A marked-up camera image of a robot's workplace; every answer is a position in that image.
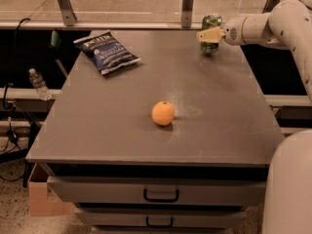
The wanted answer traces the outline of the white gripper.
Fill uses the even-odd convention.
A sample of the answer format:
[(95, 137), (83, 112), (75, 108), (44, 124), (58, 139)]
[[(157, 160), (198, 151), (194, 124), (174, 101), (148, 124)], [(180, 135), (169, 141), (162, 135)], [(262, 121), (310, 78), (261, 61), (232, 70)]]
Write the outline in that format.
[(246, 17), (236, 17), (229, 20), (222, 28), (213, 27), (199, 31), (196, 39), (199, 42), (219, 43), (222, 38), (229, 45), (245, 45), (243, 26)]

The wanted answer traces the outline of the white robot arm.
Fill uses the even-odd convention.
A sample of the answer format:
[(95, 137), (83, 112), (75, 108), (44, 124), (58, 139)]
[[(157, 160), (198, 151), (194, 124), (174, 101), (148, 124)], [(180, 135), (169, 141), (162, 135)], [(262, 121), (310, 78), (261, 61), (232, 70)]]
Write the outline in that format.
[[(312, 101), (312, 22), (302, 2), (284, 0), (267, 13), (233, 18), (199, 31), (197, 40), (289, 51), (293, 71), (280, 68), (274, 85)], [(271, 158), (261, 234), (312, 234), (312, 130), (286, 137)]]

